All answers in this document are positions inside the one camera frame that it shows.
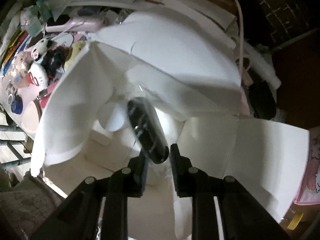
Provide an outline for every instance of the blue container lid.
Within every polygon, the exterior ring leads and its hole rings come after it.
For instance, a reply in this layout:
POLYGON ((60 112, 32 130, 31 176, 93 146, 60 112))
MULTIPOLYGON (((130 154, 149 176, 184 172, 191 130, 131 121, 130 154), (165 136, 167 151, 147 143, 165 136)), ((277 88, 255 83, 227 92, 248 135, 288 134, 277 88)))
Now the blue container lid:
POLYGON ((16 99, 12 101, 11 104, 11 112, 15 113, 15 114, 21 114, 23 110, 23 103, 21 100, 16 99))

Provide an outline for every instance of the brick wall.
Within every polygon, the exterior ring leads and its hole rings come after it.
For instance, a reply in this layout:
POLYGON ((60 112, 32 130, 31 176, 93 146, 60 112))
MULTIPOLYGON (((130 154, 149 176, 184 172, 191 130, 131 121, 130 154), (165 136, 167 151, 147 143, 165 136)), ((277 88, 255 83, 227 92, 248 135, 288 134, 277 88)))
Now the brick wall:
POLYGON ((314 29, 314 15, 303 0, 257 0, 271 24, 274 46, 314 29))

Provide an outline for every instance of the yellow object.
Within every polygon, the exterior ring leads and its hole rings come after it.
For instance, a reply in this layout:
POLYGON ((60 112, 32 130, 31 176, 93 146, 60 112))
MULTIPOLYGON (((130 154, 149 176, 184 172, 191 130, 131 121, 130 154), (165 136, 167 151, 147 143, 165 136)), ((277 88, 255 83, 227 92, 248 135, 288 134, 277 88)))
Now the yellow object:
POLYGON ((64 70, 67 70, 70 67, 70 64, 73 62, 75 57, 79 54, 81 49, 85 46, 85 41, 77 41, 72 44, 72 53, 70 59, 68 59, 64 64, 64 70))
POLYGON ((24 33, 24 31, 20 31, 17 34, 17 31, 14 33, 14 35, 12 36, 12 38, 10 39, 10 44, 9 44, 9 48, 11 48, 18 40, 18 38, 20 38, 20 36, 24 33))
POLYGON ((301 221, 302 217, 303 217, 303 212, 299 212, 299 211, 296 212, 287 228, 290 230, 295 230, 295 228, 301 221))

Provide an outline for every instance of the stuffed panda toy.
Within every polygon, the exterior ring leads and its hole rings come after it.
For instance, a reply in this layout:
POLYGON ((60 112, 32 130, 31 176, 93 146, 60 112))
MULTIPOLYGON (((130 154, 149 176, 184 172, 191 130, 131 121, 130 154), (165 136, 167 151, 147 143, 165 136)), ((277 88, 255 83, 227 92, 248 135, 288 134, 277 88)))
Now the stuffed panda toy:
POLYGON ((39 40, 32 48, 31 50, 31 57, 34 60, 38 60, 42 57, 43 54, 45 54, 52 45, 52 41, 49 41, 47 38, 43 38, 39 40))

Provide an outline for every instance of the plush toy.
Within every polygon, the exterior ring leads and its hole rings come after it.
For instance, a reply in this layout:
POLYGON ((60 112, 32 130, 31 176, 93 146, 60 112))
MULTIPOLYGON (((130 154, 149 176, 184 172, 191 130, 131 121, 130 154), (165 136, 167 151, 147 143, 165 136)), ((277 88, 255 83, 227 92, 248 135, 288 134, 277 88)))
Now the plush toy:
POLYGON ((50 79, 53 79, 57 70, 63 66, 67 54, 68 50, 63 46, 59 46, 56 49, 48 50, 44 55, 41 65, 50 79))
POLYGON ((77 41, 72 44, 72 52, 70 58, 64 64, 64 70, 67 70, 70 64, 73 62, 75 57, 79 54, 81 49, 85 46, 85 41, 77 41))
POLYGON ((44 68, 38 64, 33 63, 28 72, 28 81, 30 84, 36 85, 40 90, 47 88, 48 76, 44 68))
POLYGON ((43 54, 47 52, 51 44, 52 44, 52 41, 49 41, 47 38, 43 38, 39 40, 31 50, 31 57, 34 60, 38 60, 39 58, 41 58, 43 54))

